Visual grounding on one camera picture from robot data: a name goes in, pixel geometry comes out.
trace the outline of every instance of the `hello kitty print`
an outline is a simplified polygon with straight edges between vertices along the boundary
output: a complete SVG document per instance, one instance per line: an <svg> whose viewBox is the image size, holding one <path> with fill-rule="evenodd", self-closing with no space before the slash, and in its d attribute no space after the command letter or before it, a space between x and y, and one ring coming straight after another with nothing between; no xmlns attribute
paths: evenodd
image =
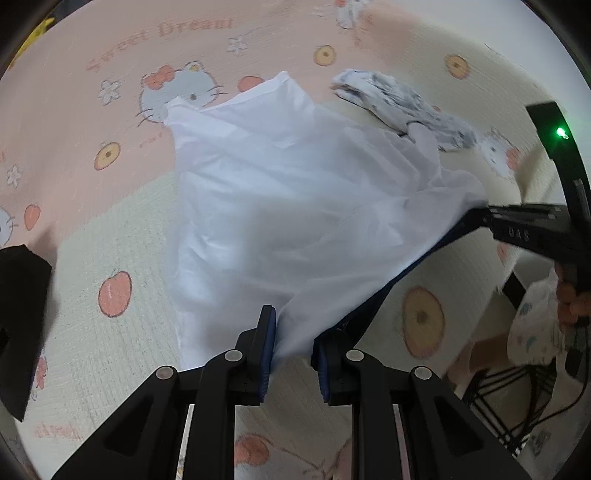
<svg viewBox="0 0 591 480"><path fill-rule="evenodd" d="M224 93L198 61L190 61L180 70L164 65L157 72L144 75L141 83L139 107L143 119L140 124L145 120L161 123L164 105L176 97L202 108Z"/></svg>
<svg viewBox="0 0 591 480"><path fill-rule="evenodd" d="M489 132L480 136L478 150L499 177L515 180L520 151L497 129L491 128Z"/></svg>

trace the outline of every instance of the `black cable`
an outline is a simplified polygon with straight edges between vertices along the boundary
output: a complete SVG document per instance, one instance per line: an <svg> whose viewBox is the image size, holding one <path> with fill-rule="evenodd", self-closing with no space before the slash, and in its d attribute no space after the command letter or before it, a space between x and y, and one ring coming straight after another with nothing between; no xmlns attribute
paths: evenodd
<svg viewBox="0 0 591 480"><path fill-rule="evenodd" d="M561 413L564 413L567 410L570 410L571 408L573 408L578 402L579 400L583 397L583 394L585 393L585 390L587 389L587 383L589 383L589 330L587 328L585 328L585 343L586 343L586 348L585 348L585 382L583 383L583 388L581 389L581 393L579 394L579 396L575 399L574 402L572 402L569 406L565 407L565 408L561 408L558 411L555 411L554 413L545 416L544 418L536 421L535 423L533 423L530 427L530 431L532 431L535 427L537 427L540 423L543 423L549 419L554 418L555 416L560 415Z"/></svg>

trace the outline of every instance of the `yellow object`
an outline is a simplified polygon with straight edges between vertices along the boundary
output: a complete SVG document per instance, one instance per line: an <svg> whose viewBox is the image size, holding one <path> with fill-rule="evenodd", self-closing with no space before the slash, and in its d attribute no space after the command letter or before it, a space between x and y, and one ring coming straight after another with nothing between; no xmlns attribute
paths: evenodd
<svg viewBox="0 0 591 480"><path fill-rule="evenodd" d="M33 42L38 39L39 37L41 37L46 31L47 31L47 27L49 27L49 25L51 25L53 22L55 21L55 18L51 17L51 18L46 18L43 22L41 22L41 24L37 25L37 28L35 28L35 30L33 30L31 32L31 35L29 35L27 37L27 39L25 40L25 43L23 43L21 45L21 48L18 49L17 54L14 56L14 58L12 59L12 62L10 62L10 65L8 66L8 68L12 68L12 65L14 64L14 61L20 57L22 55L22 53L29 48Z"/></svg>

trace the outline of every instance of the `green led light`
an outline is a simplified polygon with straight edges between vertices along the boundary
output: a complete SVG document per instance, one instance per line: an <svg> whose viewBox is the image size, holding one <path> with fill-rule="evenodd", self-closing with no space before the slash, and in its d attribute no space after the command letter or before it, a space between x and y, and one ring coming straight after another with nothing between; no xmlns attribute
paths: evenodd
<svg viewBox="0 0 591 480"><path fill-rule="evenodd" d="M562 138L568 138L569 136L566 134L566 130L562 127L558 127L556 129L556 134Z"/></svg>

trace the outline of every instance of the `black device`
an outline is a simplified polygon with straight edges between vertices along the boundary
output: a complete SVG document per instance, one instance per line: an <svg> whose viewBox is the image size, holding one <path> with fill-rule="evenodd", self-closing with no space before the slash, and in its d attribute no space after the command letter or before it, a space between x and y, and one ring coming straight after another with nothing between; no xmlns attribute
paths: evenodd
<svg viewBox="0 0 591 480"><path fill-rule="evenodd" d="M53 480L174 480L189 405L183 479L234 478L234 409L259 405L267 388L275 310L204 367L160 367L81 445ZM522 467L426 367L402 372L329 330L315 342L325 401L353 407L353 479L402 478L393 404L400 405L413 478L527 480Z"/></svg>
<svg viewBox="0 0 591 480"><path fill-rule="evenodd" d="M51 265L24 245L0 249L0 401L22 421L41 352Z"/></svg>

